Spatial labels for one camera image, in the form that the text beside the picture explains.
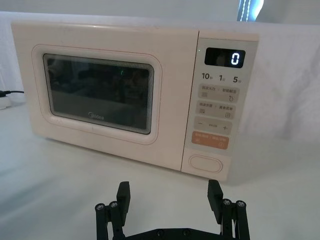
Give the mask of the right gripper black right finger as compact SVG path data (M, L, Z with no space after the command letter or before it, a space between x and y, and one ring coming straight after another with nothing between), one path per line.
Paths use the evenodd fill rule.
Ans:
M247 204L242 200L232 202L224 198L220 183L214 179L208 181L207 198L216 222L220 225L222 239L248 240Z

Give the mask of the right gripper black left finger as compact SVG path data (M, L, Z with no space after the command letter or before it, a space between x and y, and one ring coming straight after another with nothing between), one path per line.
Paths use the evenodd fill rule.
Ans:
M112 224L113 240L125 240L123 226L129 210L131 200L130 184L123 181L119 184L116 200L105 205L98 203L95 209L96 239L108 240L108 223Z

